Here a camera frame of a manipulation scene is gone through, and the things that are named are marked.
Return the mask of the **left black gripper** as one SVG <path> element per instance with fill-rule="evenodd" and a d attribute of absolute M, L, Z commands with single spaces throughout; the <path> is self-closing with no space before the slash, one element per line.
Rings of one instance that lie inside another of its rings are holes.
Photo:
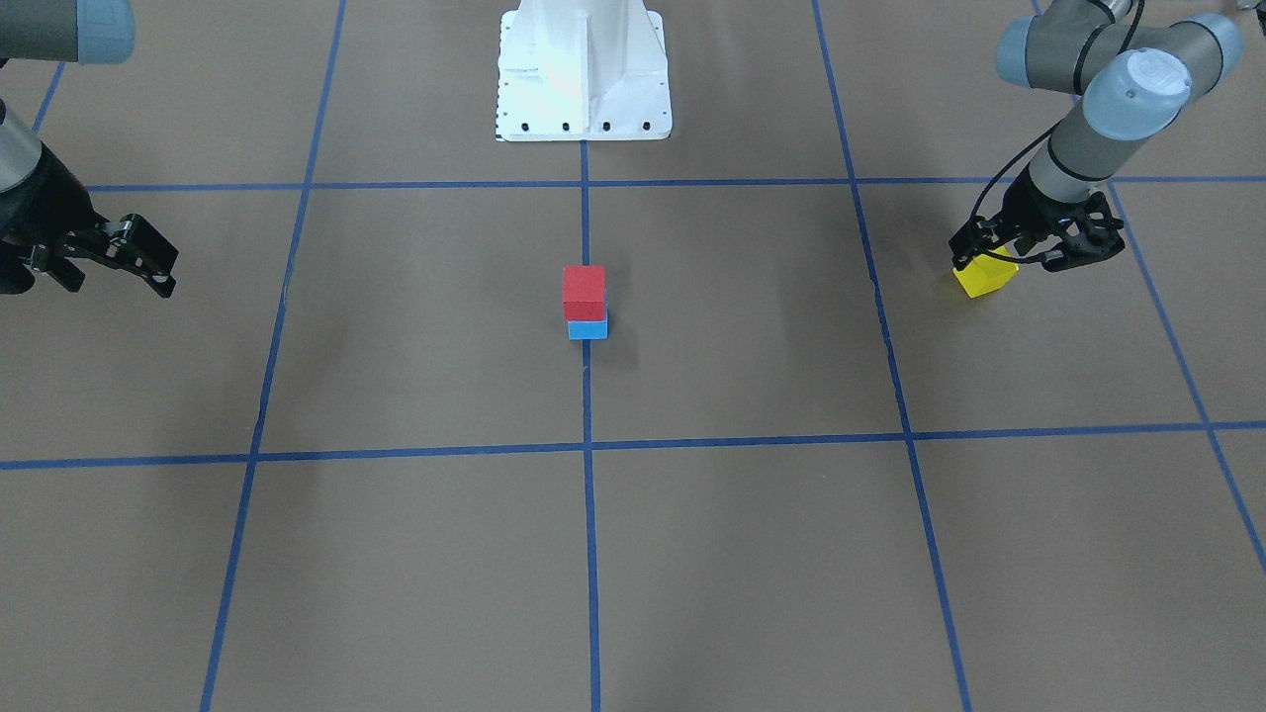
<path fill-rule="evenodd" d="M 1036 250 L 1044 239 L 1055 247 L 1041 253 L 1039 265 L 1048 272 L 1112 260 L 1125 251 L 1122 231 L 1125 220 L 1113 215 L 1105 194 L 1090 191 L 1072 201 L 1046 195 L 1033 182 L 1013 182 L 1004 191 L 1003 203 L 994 217 L 971 217 L 950 238 L 953 269 L 967 269 L 977 257 L 1006 264 L 1019 258 L 1006 251 Z"/>

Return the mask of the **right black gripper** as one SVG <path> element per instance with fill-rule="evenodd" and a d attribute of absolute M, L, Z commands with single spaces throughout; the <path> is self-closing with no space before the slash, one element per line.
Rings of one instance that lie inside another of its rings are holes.
<path fill-rule="evenodd" d="M 162 299 L 172 296 L 171 271 L 179 250 L 142 215 L 100 222 L 89 191 L 54 157 L 41 152 L 32 174 L 1 196 L 1 293 L 19 296 L 42 274 L 60 288 L 78 293 L 85 274 L 54 245 L 67 236 L 70 258 L 91 260 L 104 267 L 141 277 Z"/>

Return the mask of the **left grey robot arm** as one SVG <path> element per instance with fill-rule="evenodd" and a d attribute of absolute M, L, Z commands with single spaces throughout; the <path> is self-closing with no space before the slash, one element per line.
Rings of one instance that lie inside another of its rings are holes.
<path fill-rule="evenodd" d="M 972 213 L 950 239 L 955 271 L 989 258 L 1058 272 L 1120 255 L 1125 222 L 1104 184 L 1220 86 L 1243 51 L 1231 18 L 1143 27 L 1139 1 L 1053 1 L 1013 22 L 998 44 L 998 75 L 1074 104 L 1013 160 L 1019 172 L 999 212 Z"/>

